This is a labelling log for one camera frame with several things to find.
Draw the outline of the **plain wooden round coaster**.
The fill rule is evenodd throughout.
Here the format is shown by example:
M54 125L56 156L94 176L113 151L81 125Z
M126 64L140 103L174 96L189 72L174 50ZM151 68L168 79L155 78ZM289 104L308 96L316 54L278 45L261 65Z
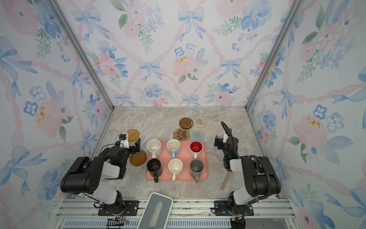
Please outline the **plain wooden round coaster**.
M130 163L135 167L143 165L146 162L146 160L147 160L147 154L143 150L135 154L131 154L130 156Z

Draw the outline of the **light blue woven coaster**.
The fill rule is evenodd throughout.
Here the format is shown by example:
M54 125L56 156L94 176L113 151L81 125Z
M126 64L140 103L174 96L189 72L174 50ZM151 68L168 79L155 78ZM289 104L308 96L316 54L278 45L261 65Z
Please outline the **light blue woven coaster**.
M192 141L204 141L205 134L200 130L194 130L190 132L190 139Z

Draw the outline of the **white multicolour woven coaster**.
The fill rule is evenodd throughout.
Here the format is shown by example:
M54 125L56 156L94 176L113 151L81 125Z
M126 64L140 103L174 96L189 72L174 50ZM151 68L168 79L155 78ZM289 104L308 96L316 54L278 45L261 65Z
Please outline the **white multicolour woven coaster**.
M203 128L204 126L206 126L207 122L204 117L199 116L193 120L193 124L195 127Z

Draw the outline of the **dark brown round coaster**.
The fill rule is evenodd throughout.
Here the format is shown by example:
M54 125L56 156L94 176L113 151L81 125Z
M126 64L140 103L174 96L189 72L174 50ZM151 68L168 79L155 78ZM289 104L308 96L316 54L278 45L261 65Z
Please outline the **dark brown round coaster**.
M193 120L188 117L184 117L179 121L179 126L182 129L190 129L193 127Z

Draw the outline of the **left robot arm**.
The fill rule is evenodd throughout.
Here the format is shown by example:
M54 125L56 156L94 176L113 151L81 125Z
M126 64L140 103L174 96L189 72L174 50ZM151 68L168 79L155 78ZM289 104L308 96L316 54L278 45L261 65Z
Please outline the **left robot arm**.
M61 191L93 199L99 216L136 216L139 201L123 200L120 191L109 188L102 180L123 179L129 156L140 151L140 142L138 138L135 145L130 146L127 140L120 139L112 148L106 148L104 152L109 162L104 155L78 157L63 177Z

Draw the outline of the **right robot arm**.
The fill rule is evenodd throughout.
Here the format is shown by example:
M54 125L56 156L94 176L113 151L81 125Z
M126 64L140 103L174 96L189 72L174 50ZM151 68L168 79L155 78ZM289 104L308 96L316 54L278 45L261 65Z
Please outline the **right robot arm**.
M223 138L216 136L214 146L222 150L224 168L229 172L242 174L243 186L232 191L227 204L217 207L215 213L224 211L234 216L251 215L250 207L272 195L279 194L281 184L272 164L266 156L239 156L237 153L238 139L227 134Z

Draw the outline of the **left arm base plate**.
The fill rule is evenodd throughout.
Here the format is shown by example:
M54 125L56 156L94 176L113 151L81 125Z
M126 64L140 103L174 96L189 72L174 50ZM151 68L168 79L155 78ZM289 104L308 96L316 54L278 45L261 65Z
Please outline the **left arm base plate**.
M98 216L106 217L121 217L121 216L137 216L137 211L139 209L138 200L124 200L124 209L104 207L99 208Z

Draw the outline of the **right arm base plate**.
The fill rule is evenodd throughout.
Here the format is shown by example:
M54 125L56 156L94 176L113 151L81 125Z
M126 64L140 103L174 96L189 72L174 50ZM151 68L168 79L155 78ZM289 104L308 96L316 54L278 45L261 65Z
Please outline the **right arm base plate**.
M216 216L230 216L234 218L240 217L242 214L245 217L254 216L252 206L229 204L227 200L214 201L214 207L211 209L211 213Z

